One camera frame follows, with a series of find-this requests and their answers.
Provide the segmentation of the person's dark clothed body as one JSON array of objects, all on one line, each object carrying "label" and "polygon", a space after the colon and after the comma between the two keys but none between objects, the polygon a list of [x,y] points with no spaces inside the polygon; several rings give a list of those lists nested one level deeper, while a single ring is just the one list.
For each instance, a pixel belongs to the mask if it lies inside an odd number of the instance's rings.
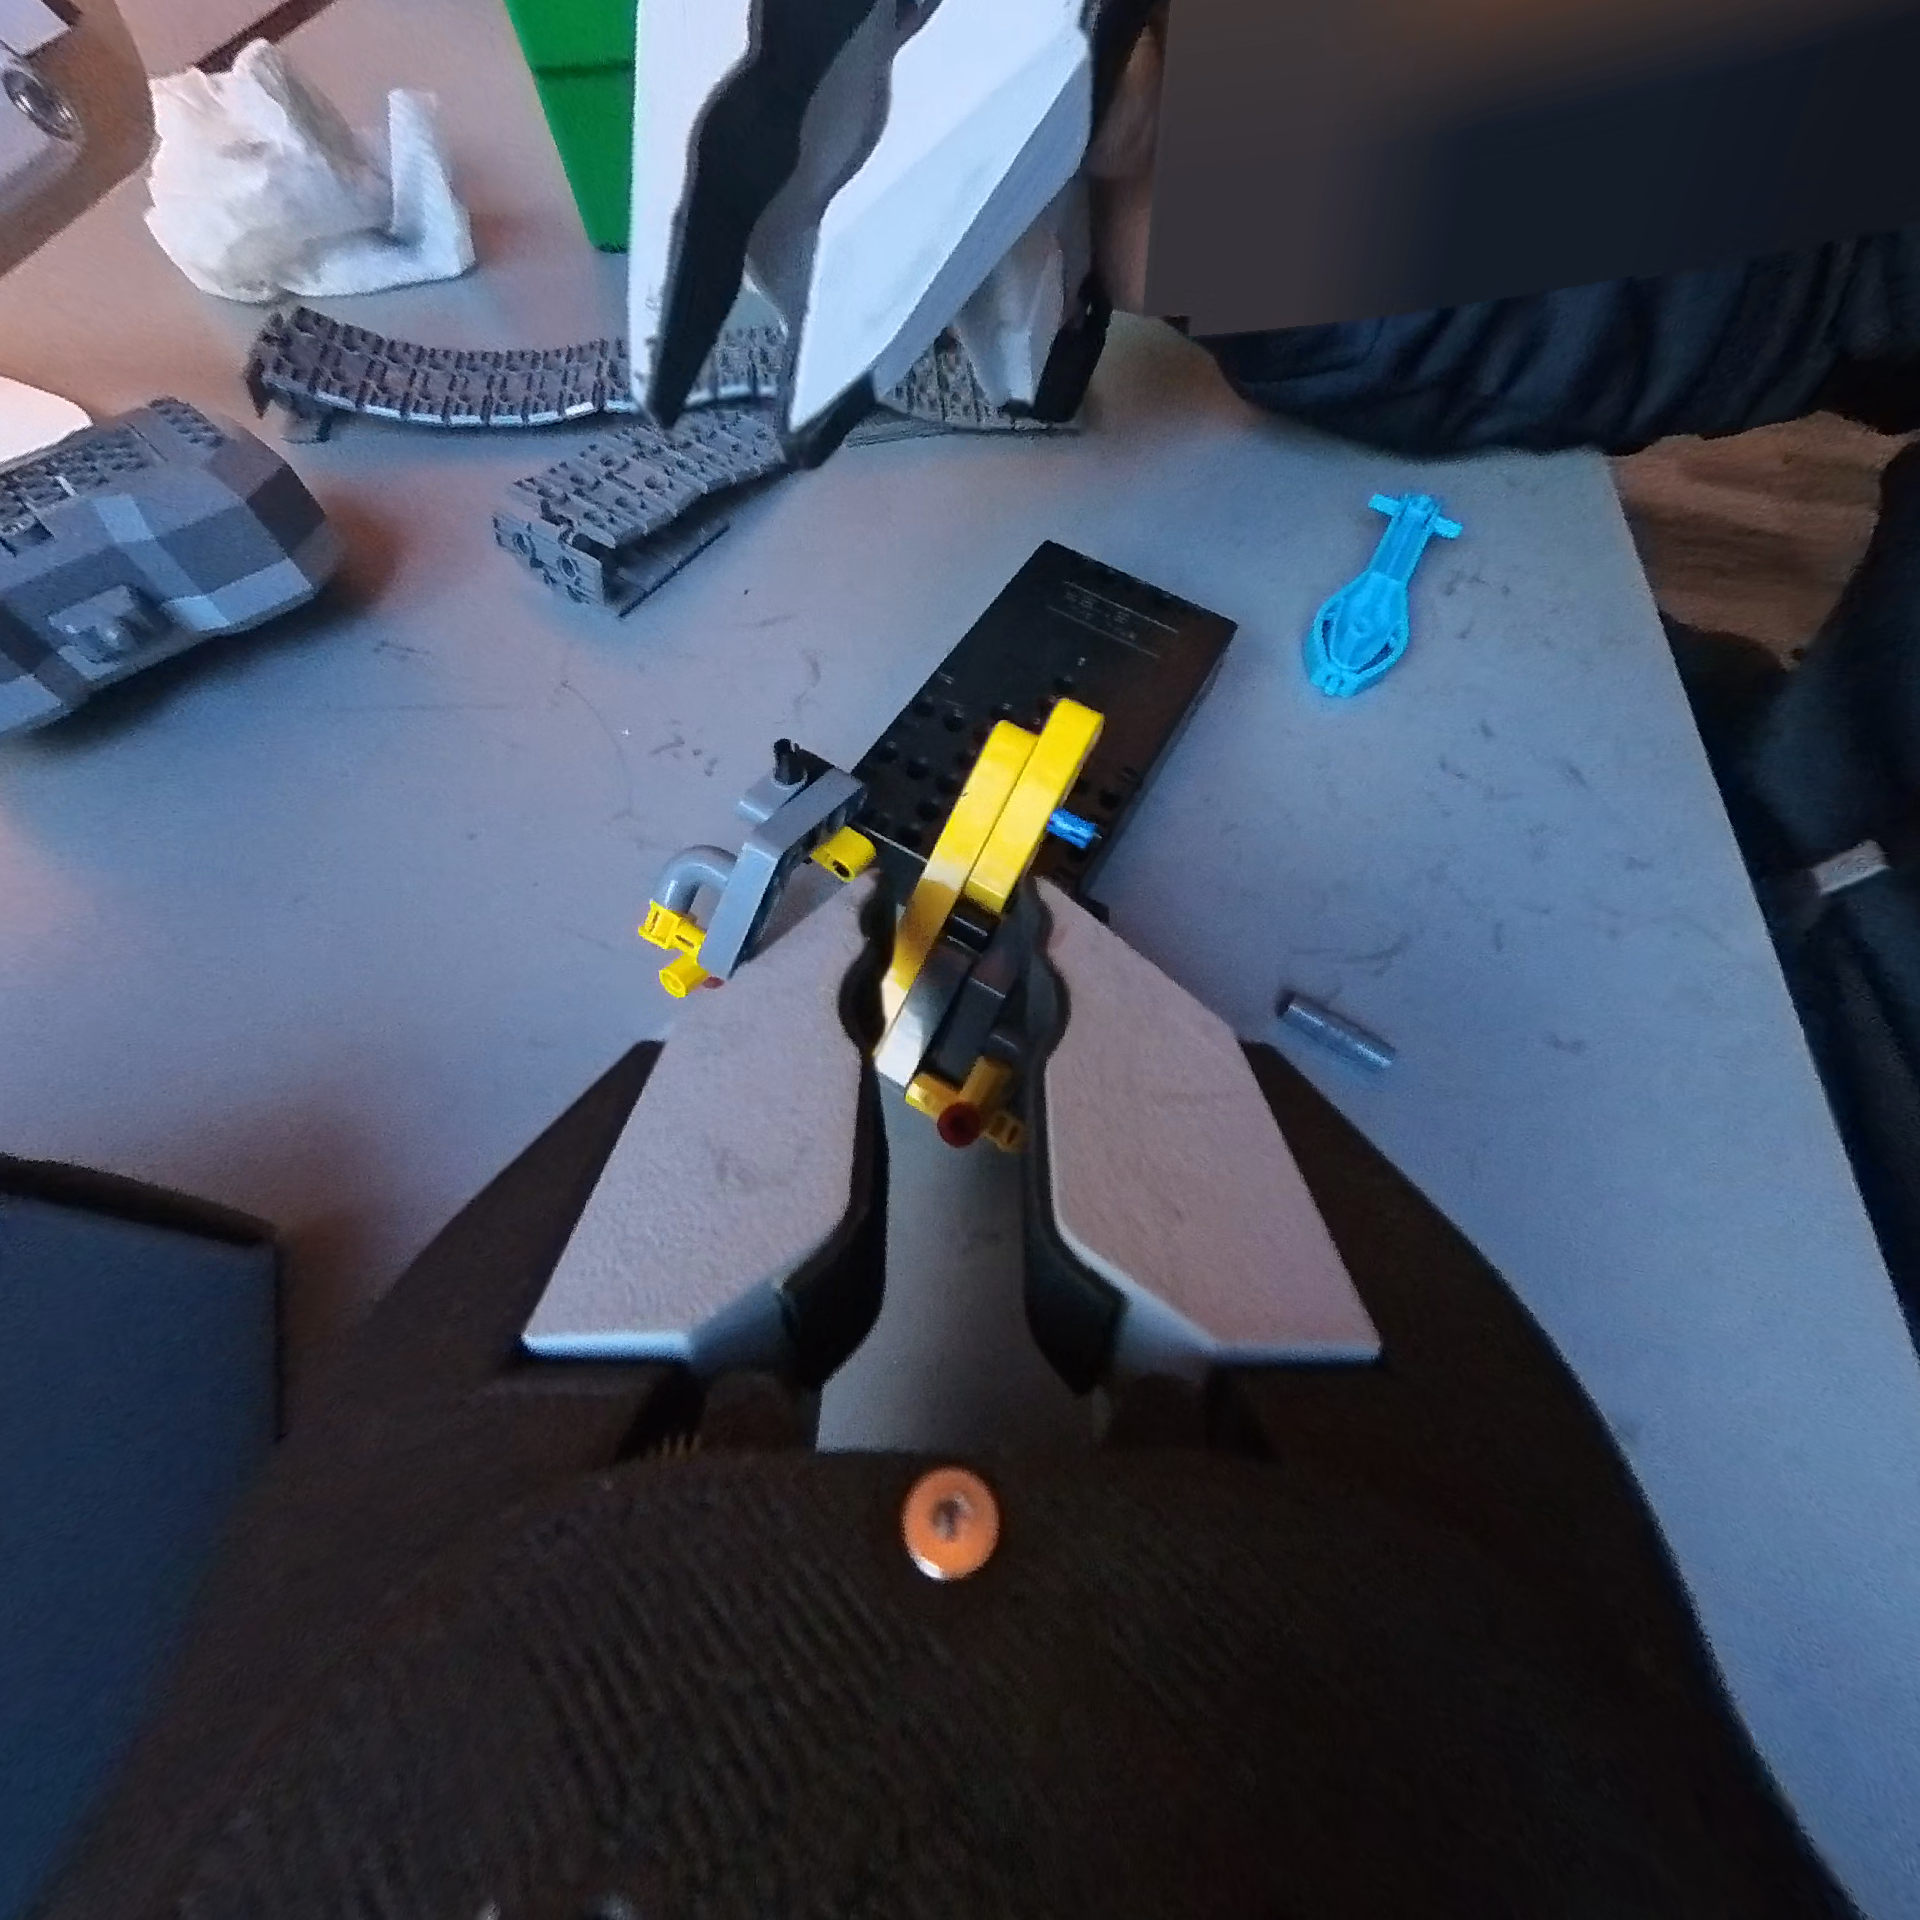
[{"label": "person's dark clothed body", "polygon": [[[1739,857],[1909,1336],[1918,1334],[1918,450],[1801,655],[1664,618]],[[1873,838],[1893,869],[1797,874]]]}]

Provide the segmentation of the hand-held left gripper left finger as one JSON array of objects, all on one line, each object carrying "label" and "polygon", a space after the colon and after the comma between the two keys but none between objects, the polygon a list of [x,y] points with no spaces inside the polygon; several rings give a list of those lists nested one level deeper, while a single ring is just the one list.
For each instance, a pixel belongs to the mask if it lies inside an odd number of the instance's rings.
[{"label": "hand-held left gripper left finger", "polygon": [[851,879],[684,1002],[521,1327],[541,1362],[819,1390],[871,1332],[886,902]]}]

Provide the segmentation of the dark blue cardboard box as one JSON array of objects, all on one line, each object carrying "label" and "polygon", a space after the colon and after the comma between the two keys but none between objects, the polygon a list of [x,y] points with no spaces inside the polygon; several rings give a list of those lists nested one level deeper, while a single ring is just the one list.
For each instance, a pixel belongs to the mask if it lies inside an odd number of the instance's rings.
[{"label": "dark blue cardboard box", "polygon": [[270,1225],[3,1155],[3,1915],[83,1834],[280,1425]]}]

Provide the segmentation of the grey connector pin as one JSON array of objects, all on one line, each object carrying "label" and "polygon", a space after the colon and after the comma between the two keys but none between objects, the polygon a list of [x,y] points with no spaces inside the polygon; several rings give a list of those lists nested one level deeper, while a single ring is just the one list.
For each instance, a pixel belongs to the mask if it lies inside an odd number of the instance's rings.
[{"label": "grey connector pin", "polygon": [[1389,1071],[1398,1061],[1398,1050],[1380,1034],[1298,990],[1284,990],[1275,998],[1273,1015],[1275,1026],[1293,1040],[1359,1071]]}]

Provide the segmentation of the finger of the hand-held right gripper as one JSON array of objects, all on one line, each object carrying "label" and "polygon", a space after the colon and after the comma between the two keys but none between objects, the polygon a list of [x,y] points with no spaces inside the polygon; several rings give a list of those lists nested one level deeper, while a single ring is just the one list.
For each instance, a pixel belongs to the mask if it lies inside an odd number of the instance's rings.
[{"label": "finger of the hand-held right gripper", "polygon": [[819,466],[1069,186],[1092,135],[1086,4],[877,9],[876,132],[812,228],[782,442]]},{"label": "finger of the hand-held right gripper", "polygon": [[745,274],[760,216],[793,174],[819,73],[808,2],[637,2],[627,332],[640,410],[688,408]]}]

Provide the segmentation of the person's right forearm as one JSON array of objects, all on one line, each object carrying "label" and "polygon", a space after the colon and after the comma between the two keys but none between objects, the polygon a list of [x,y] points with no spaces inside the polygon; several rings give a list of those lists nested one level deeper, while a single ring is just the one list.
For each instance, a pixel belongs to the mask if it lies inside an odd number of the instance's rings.
[{"label": "person's right forearm", "polygon": [[1200,345],[1255,408],[1415,460],[1620,458],[1815,413],[1900,435],[1915,429],[1918,228]]}]

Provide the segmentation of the grey desk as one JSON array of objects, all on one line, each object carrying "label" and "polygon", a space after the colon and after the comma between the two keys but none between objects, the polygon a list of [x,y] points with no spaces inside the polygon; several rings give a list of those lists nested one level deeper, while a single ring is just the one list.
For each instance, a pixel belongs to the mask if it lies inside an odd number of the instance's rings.
[{"label": "grey desk", "polygon": [[[1398,466],[1119,321],[1065,438],[861,443],[627,618],[492,533],[592,426],[347,420],[334,596],[3,743],[3,1150],[266,1217],[323,1340],[669,1015],[635,924],[780,736],[854,755],[1044,540],[1238,621],[1095,890],[1492,1261],[1643,1481],[1755,1743],[1915,1915],[1915,1353],[1592,458]],[[1460,521],[1352,698],[1371,494]],[[1398,1050],[1278,1028],[1309,996]]]}]

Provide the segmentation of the blue brick separator tool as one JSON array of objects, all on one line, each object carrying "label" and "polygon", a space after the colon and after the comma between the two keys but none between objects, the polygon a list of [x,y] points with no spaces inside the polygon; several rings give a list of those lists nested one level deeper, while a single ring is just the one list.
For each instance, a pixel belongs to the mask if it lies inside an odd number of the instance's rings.
[{"label": "blue brick separator tool", "polygon": [[1355,574],[1313,612],[1301,644],[1308,684],[1352,699],[1380,682],[1409,644],[1409,582],[1434,540],[1458,540],[1462,521],[1429,492],[1374,492],[1381,531]]}]

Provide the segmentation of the yellow perforated beam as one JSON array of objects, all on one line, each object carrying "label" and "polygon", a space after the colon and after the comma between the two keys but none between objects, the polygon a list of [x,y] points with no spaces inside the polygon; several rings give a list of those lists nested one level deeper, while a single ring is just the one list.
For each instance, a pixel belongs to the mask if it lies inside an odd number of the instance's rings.
[{"label": "yellow perforated beam", "polygon": [[998,899],[1005,899],[1044,838],[1045,813],[1025,803],[1041,794],[1039,778],[1027,772],[1041,742],[1009,722],[991,727],[899,913],[877,987],[881,1032],[874,1050],[876,1071],[899,1089],[913,1081],[945,1017],[950,987],[934,956],[954,907],[969,899],[976,866],[987,864]]}]

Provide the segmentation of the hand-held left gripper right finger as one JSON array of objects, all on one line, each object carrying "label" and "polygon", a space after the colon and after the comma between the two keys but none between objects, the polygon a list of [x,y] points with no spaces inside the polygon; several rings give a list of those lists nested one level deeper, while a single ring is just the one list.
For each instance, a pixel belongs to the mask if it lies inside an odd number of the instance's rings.
[{"label": "hand-held left gripper right finger", "polygon": [[1376,1364],[1236,1032],[1055,884],[1020,887],[1020,924],[1021,1308],[1055,1377]]}]

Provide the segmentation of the green storage bin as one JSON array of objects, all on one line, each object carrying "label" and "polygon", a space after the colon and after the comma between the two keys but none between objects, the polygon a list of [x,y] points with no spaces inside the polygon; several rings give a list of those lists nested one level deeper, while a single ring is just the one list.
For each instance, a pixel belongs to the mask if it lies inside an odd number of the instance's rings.
[{"label": "green storage bin", "polygon": [[635,2],[506,2],[587,242],[630,236]]}]

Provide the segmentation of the black perforated brick model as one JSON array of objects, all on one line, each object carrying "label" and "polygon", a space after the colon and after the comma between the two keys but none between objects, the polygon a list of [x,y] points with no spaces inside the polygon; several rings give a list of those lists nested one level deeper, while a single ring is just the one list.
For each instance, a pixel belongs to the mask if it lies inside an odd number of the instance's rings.
[{"label": "black perforated brick model", "polygon": [[1045,813],[1030,866],[1000,899],[979,860],[932,965],[950,999],[902,1088],[956,1148],[1024,1143],[1021,991],[1031,933],[1011,921],[1024,878],[1086,902],[1142,792],[1212,688],[1236,621],[1059,541],[1020,565],[851,767],[780,738],[735,803],[735,849],[672,855],[637,936],[664,954],[668,996],[715,990],[766,945],[793,879],[876,879],[893,921],[998,722],[1041,736],[1025,772]]}]

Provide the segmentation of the wooden display board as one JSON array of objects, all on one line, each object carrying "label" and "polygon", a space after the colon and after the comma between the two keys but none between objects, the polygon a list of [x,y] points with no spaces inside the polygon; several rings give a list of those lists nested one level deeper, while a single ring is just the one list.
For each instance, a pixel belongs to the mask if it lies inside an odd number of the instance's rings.
[{"label": "wooden display board", "polygon": [[115,2],[2,6],[2,272],[40,251],[150,155],[145,66]]}]

